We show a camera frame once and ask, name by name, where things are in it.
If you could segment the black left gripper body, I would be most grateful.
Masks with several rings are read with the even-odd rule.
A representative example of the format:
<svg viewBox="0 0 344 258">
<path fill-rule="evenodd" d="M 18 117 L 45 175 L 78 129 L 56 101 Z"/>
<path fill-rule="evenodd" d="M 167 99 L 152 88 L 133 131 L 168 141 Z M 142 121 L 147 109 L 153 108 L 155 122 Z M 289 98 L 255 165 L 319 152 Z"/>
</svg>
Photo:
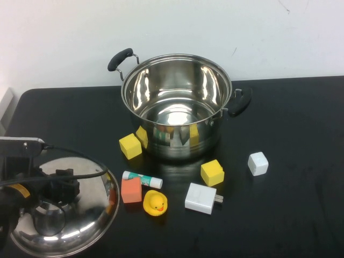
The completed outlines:
<svg viewBox="0 0 344 258">
<path fill-rule="evenodd" d="M 28 183 L 28 188 L 40 199 L 63 205 L 65 203 L 63 184 L 63 180 L 33 181 Z"/>
</svg>

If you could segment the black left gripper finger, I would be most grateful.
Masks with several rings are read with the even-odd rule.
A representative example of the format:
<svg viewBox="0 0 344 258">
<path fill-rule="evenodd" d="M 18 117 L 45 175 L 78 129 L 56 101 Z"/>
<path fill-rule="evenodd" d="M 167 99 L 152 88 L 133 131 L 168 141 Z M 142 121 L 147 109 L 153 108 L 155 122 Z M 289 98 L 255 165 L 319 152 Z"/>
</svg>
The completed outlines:
<svg viewBox="0 0 344 258">
<path fill-rule="evenodd" d="M 71 168 L 68 169 L 57 169 L 55 171 L 54 177 L 57 180 L 72 180 L 74 178 L 74 170 Z"/>
<path fill-rule="evenodd" d="M 68 180 L 63 182 L 63 201 L 74 201 L 80 193 L 80 183 L 78 180 Z"/>
</svg>

